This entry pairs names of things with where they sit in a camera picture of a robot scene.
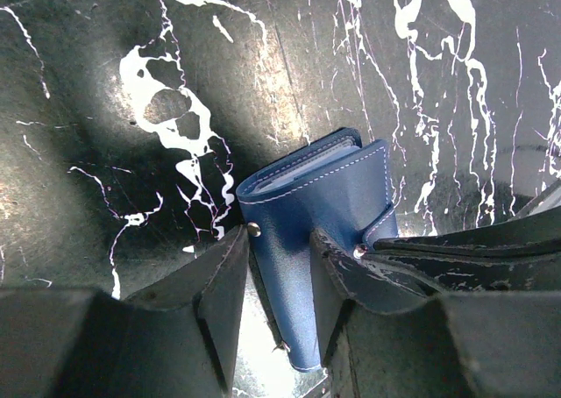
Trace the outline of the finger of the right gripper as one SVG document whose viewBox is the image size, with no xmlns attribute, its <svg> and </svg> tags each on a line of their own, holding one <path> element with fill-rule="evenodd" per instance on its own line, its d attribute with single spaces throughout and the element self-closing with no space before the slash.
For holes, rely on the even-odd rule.
<svg viewBox="0 0 561 398">
<path fill-rule="evenodd" d="M 527 216 L 436 237 L 381 239 L 363 258 L 411 293 L 560 289 L 560 217 Z"/>
</svg>

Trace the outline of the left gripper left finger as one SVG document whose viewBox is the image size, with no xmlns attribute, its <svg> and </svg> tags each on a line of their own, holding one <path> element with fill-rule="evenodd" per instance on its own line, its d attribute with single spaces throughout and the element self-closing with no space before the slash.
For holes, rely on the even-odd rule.
<svg viewBox="0 0 561 398">
<path fill-rule="evenodd" d="M 230 396 L 249 251 L 237 226 L 122 301 L 95 288 L 3 289 L 2 396 Z"/>
</svg>

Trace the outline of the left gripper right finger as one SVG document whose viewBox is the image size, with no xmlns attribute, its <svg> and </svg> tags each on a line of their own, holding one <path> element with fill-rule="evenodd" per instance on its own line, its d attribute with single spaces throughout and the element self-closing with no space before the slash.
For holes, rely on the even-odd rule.
<svg viewBox="0 0 561 398">
<path fill-rule="evenodd" d="M 422 296 L 323 248 L 314 285 L 335 397 L 557 397 L 557 291 Z"/>
</svg>

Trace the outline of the blue card holder wallet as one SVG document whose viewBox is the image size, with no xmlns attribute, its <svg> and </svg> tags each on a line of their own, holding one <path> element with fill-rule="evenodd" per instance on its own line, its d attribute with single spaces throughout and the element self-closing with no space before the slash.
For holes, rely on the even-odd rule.
<svg viewBox="0 0 561 398">
<path fill-rule="evenodd" d="M 342 128 L 261 168 L 236 197 L 290 365 L 323 363 L 314 285 L 323 248 L 349 261 L 398 234 L 388 143 Z"/>
</svg>

